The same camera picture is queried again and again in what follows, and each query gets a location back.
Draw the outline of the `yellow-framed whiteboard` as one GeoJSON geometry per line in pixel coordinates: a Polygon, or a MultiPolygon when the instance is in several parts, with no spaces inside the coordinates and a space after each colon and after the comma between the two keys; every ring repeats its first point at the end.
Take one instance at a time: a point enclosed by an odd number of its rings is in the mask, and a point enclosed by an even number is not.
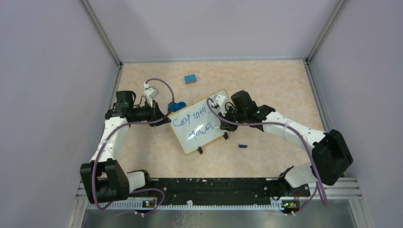
{"type": "Polygon", "coordinates": [[[211,105],[212,102],[207,103],[205,97],[169,115],[171,128],[185,154],[197,151],[198,147],[203,147],[226,133],[224,130],[213,129],[220,126],[220,120],[214,115],[220,109],[210,110],[211,105]]]}

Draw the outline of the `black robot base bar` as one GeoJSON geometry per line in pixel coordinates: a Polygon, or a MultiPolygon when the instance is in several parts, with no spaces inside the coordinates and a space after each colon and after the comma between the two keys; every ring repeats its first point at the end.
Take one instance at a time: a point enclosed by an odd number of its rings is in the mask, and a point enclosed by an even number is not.
{"type": "Polygon", "coordinates": [[[309,197],[307,184],[292,188],[283,178],[151,178],[145,186],[130,190],[129,197],[143,197],[148,204],[163,206],[281,207],[300,197],[309,197]]]}

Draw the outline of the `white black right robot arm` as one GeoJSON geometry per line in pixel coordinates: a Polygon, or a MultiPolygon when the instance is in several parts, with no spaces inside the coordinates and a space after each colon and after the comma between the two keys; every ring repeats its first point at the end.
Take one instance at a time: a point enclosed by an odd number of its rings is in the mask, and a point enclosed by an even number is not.
{"type": "Polygon", "coordinates": [[[308,153],[309,162],[284,171],[278,184],[279,191],[291,196],[298,187],[318,182],[319,186],[333,186],[353,163],[353,157],[343,135],[299,124],[268,105],[257,106],[248,92],[241,90],[231,98],[216,95],[212,107],[218,108],[220,129],[233,132],[239,126],[257,128],[300,147],[308,153]]]}

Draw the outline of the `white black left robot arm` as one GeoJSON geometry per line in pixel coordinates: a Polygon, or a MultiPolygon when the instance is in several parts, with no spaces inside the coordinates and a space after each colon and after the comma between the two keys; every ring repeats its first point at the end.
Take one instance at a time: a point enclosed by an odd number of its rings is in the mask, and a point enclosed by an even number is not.
{"type": "Polygon", "coordinates": [[[116,102],[105,114],[104,131],[95,154],[80,167],[81,180],[91,204],[125,200],[132,191],[140,196],[152,192],[150,175],[146,170],[126,174],[118,159],[126,133],[133,124],[151,127],[170,123],[159,109],[154,98],[159,91],[155,87],[144,91],[143,104],[135,104],[133,91],[118,91],[116,102]]]}

